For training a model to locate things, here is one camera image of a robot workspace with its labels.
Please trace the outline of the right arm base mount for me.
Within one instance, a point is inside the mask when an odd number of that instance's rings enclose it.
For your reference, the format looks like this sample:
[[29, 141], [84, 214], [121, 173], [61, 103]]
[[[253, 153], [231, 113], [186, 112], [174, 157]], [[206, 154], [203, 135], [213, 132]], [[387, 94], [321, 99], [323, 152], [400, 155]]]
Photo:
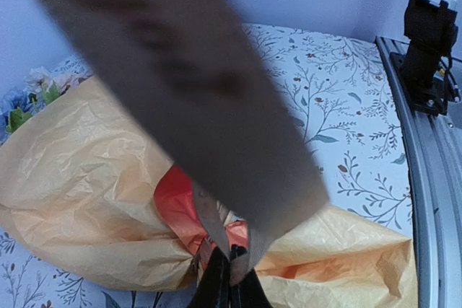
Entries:
[[446, 115], [448, 103], [458, 96], [454, 78], [452, 48], [456, 43], [457, 12], [447, 1], [409, 0], [404, 14], [404, 34], [410, 39], [405, 54], [390, 58], [413, 110], [429, 115]]

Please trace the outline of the yellow wrapping paper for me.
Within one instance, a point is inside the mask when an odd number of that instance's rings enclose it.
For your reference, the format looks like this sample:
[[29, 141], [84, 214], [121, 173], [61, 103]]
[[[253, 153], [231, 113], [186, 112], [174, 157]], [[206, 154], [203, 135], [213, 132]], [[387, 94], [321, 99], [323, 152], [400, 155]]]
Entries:
[[[319, 141], [332, 206], [256, 271], [274, 307], [416, 307], [404, 154]], [[3, 307], [184, 307], [205, 261], [154, 204], [174, 164], [89, 80], [1, 148]]]

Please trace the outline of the blue fake flower stem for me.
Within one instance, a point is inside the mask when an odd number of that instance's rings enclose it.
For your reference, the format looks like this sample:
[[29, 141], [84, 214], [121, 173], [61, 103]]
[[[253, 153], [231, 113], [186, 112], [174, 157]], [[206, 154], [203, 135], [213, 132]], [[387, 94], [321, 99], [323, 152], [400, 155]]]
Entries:
[[28, 112], [33, 109], [33, 106], [30, 103], [28, 93], [24, 89], [14, 87], [1, 98], [1, 144], [9, 137], [6, 132], [9, 114], [17, 108]]

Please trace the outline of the cream rose fake stem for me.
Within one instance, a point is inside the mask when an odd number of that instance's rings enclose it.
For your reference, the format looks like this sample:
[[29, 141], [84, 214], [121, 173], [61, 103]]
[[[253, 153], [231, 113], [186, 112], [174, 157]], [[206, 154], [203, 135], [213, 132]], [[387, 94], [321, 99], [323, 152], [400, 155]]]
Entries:
[[46, 89], [56, 83], [56, 78], [47, 68], [41, 66], [30, 69], [28, 75], [24, 79], [26, 90], [29, 93], [37, 94], [42, 91], [42, 87]]

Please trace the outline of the tan raffia ribbon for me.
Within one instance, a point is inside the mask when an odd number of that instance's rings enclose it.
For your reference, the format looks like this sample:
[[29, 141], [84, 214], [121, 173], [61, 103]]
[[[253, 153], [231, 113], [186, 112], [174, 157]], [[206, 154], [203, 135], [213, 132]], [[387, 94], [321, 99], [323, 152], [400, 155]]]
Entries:
[[41, 0], [136, 122], [193, 181], [201, 223], [229, 242], [216, 205], [248, 225], [231, 259], [240, 283], [270, 245], [318, 213], [328, 193], [226, 0]]

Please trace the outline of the orange wrapping paper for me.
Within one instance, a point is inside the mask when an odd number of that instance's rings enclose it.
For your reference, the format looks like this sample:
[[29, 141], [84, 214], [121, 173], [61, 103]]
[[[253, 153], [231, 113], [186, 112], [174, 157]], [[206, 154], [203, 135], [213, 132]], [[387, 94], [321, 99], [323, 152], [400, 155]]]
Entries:
[[[183, 246], [192, 255], [203, 252], [206, 262], [210, 251], [205, 241], [208, 234], [203, 228], [193, 202], [192, 181], [178, 165], [174, 164], [158, 182], [154, 190], [154, 204], [162, 220], [173, 230]], [[231, 245], [248, 246], [246, 222], [217, 203], [220, 218], [224, 222]]]

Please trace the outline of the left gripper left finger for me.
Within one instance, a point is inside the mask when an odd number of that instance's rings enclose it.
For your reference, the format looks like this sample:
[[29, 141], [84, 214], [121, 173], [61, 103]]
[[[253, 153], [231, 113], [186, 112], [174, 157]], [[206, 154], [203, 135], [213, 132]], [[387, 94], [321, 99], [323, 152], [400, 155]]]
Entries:
[[191, 308], [228, 308], [229, 290], [230, 262], [215, 248], [191, 300]]

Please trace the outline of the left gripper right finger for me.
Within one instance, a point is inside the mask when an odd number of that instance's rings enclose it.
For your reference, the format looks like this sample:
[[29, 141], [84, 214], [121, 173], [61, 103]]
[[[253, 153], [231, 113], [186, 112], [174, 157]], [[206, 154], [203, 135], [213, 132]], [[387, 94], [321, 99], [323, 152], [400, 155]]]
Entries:
[[231, 308], [264, 308], [269, 307], [267, 299], [261, 283], [252, 270], [249, 272], [240, 283], [232, 285], [235, 279], [235, 272], [230, 263], [230, 288], [229, 288], [229, 307]]

